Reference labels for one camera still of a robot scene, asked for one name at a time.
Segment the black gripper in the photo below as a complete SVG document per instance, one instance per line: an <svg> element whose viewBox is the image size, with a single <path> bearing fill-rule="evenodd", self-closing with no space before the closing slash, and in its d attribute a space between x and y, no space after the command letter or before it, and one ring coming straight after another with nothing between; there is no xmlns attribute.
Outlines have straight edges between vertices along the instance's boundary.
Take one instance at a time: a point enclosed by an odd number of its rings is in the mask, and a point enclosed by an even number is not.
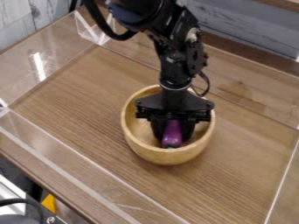
<svg viewBox="0 0 299 224"><path fill-rule="evenodd" d="M136 98L135 107L135 117L151 121L154 136L159 140L164 136L166 121L180 120L182 140L187 142L192 137L196 123L211 121L215 104L187 88L168 90L159 87L156 93Z"/></svg>

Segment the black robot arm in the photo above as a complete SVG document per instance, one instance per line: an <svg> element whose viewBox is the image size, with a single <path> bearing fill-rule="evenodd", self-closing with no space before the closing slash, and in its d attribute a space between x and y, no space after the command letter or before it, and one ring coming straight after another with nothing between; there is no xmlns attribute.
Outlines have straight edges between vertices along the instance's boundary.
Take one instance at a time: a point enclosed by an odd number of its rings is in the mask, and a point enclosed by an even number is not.
<svg viewBox="0 0 299 224"><path fill-rule="evenodd" d="M107 8L126 32L114 32L95 0L83 0L100 30L118 41L143 32L154 41L162 70L162 90L135 101L135 117L151 123L154 136L164 148L179 148L192 137L195 125L211 120L215 108L206 92L192 87L202 77L208 55L203 50L198 18L176 0L107 0Z"/></svg>

